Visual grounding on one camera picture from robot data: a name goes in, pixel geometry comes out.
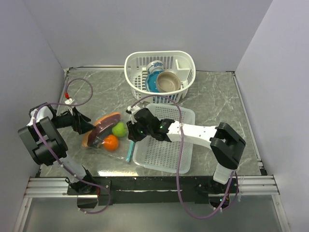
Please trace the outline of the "green fake apple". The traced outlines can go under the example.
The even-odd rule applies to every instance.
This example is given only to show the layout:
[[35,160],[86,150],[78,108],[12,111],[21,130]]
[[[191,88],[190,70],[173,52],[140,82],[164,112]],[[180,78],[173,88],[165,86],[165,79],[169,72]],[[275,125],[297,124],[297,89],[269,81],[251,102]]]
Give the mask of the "green fake apple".
[[112,134],[116,137],[125,137],[127,134],[126,124],[123,122],[117,123],[112,128]]

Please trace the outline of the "clear zip top bag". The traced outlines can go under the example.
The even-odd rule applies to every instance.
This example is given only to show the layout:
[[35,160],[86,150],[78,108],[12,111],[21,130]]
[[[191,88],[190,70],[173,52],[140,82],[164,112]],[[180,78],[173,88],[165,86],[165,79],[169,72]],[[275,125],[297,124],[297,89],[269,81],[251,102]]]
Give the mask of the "clear zip top bag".
[[84,148],[115,152],[120,141],[128,136],[128,128],[120,112],[113,112],[97,119],[93,126],[95,128],[87,132],[82,139]]

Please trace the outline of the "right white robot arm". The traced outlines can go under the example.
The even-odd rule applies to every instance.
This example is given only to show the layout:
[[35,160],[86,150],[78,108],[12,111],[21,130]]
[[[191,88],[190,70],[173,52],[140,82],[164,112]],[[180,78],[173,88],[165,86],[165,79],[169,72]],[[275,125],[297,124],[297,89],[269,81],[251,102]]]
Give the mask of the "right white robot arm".
[[213,151],[217,167],[213,174],[211,187],[220,193],[228,187],[230,175],[239,166],[246,146],[245,140],[227,123],[218,126],[197,126],[184,124],[173,119],[158,119],[148,108],[129,106],[131,115],[127,122],[128,138],[134,142],[152,137],[157,141],[184,142],[200,145]]

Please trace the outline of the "orange fake fruit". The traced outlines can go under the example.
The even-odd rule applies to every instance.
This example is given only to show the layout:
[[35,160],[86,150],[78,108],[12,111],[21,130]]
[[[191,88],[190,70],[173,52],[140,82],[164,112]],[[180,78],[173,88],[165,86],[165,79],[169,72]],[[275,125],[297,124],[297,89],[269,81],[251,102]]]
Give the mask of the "orange fake fruit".
[[119,140],[113,134],[103,139],[103,146],[108,151],[115,151],[119,147]]

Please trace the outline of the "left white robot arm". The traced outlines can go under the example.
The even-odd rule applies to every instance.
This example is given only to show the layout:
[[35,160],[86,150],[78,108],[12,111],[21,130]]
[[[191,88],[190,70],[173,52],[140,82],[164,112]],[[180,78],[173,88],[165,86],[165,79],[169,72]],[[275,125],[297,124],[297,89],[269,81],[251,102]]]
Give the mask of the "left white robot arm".
[[18,130],[18,135],[36,164],[62,168],[69,187],[80,194],[91,194],[96,189],[96,182],[83,165],[69,156],[68,146],[58,129],[71,127],[84,134],[96,127],[75,106],[59,116],[56,113],[48,103],[32,108],[30,122]]

